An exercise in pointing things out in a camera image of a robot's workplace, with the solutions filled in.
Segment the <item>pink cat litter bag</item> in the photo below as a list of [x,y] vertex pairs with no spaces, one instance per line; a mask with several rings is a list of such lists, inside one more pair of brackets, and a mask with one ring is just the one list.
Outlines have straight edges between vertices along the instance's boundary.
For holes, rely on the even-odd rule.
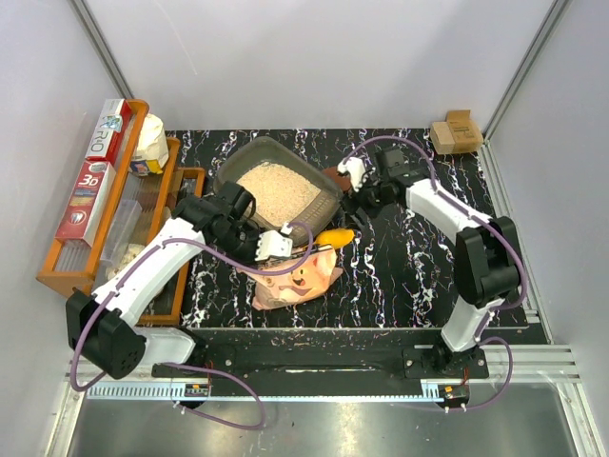
[[272,310],[299,305],[323,296],[343,274],[337,266],[337,252],[319,252],[289,274],[267,276],[245,272],[255,282],[252,306],[258,310]]

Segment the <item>yellow plastic litter scoop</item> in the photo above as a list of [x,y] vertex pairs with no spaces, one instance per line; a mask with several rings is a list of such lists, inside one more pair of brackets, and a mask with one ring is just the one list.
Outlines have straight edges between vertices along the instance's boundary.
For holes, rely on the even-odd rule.
[[340,249],[349,245],[355,238],[356,233],[349,228],[333,228],[322,231],[315,239],[318,246],[331,246]]

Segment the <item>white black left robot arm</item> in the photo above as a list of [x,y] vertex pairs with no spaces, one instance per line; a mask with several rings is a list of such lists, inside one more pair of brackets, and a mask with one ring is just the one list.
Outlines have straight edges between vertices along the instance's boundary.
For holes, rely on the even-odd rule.
[[185,376],[206,365],[194,337],[178,328],[137,324],[166,283],[201,252],[226,262],[278,293],[282,305],[300,304],[324,294],[341,275],[331,246],[307,245],[293,251],[290,237],[297,222],[263,231],[245,219],[255,199],[242,186],[227,182],[209,197],[182,200],[158,234],[113,278],[86,294],[75,290],[66,303],[68,342],[73,350],[70,380],[77,390],[81,358],[102,375],[122,379],[139,365],[171,363]]

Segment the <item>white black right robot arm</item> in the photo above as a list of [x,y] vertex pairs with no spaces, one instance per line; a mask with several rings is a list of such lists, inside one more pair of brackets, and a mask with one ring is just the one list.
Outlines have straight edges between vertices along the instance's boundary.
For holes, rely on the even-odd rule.
[[400,205],[426,219],[452,244],[458,298],[422,364],[445,377],[462,372],[494,314],[508,298],[521,300],[525,291],[515,224],[468,207],[443,188],[432,165],[413,169],[399,149],[378,151],[373,169],[349,155],[337,171],[350,182],[343,200],[347,212],[373,218],[387,206]]

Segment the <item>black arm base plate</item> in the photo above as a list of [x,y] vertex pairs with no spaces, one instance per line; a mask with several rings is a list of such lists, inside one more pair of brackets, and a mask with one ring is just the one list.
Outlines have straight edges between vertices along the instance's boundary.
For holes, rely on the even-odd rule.
[[199,328],[192,335],[197,346],[189,365],[237,376],[327,370],[409,379],[489,377],[482,349],[449,356],[437,328]]

